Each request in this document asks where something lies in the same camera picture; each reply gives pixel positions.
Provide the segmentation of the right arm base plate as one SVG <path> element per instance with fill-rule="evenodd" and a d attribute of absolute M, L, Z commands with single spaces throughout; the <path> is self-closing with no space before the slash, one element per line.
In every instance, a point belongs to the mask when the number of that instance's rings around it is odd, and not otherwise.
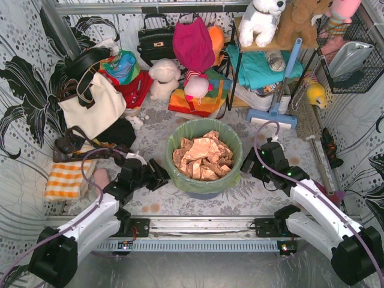
<path fill-rule="evenodd" d="M 288 231 L 287 226 L 280 226 L 274 218 L 255 218 L 250 228 L 259 238 L 300 238 L 298 234 Z"/>

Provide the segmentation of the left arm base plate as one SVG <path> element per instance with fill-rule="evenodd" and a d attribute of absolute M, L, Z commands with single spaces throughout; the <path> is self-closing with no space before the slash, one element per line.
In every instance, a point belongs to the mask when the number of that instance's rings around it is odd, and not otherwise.
<path fill-rule="evenodd" d="M 119 230 L 110 238 L 147 238 L 149 235 L 149 218 L 130 218 L 122 220 Z"/>

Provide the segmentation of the green trash bag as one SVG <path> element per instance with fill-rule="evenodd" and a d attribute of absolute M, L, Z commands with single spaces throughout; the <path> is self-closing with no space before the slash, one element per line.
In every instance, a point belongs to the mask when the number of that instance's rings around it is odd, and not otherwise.
<path fill-rule="evenodd" d="M 242 158 L 239 136 L 216 119 L 183 123 L 165 146 L 165 166 L 174 185 L 194 194 L 216 194 L 234 186 Z"/>

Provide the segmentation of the blue trash bin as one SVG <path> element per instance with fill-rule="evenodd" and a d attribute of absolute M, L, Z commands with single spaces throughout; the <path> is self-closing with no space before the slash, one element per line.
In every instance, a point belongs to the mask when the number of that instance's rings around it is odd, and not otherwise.
<path fill-rule="evenodd" d="M 221 192 L 218 193 L 191 193 L 191 192 L 186 192 L 186 194 L 192 198 L 192 199 L 197 199 L 197 200 L 209 200 L 213 199 L 221 194 Z"/>

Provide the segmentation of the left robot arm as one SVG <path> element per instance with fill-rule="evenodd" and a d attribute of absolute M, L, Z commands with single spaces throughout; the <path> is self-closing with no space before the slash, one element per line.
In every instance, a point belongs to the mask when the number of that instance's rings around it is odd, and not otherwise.
<path fill-rule="evenodd" d="M 54 287 L 65 287 L 81 261 L 100 243 L 117 233 L 132 232 L 131 214 L 124 206 L 134 192 L 142 187 L 155 191 L 169 179 L 154 159 L 146 164 L 138 158 L 127 159 L 91 206 L 66 224 L 40 233 L 28 271 Z"/>

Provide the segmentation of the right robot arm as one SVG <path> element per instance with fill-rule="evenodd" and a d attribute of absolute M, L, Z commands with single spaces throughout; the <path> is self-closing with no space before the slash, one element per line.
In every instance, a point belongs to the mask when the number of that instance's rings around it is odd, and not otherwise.
<path fill-rule="evenodd" d="M 300 167 L 290 166 L 279 143 L 251 148 L 241 171 L 263 184 L 273 183 L 294 202 L 277 210 L 272 218 L 254 220 L 251 227 L 258 237 L 299 236 L 330 260 L 337 276 L 347 285 L 355 285 L 372 274 L 377 274 L 383 284 L 380 233 L 351 219 Z"/>

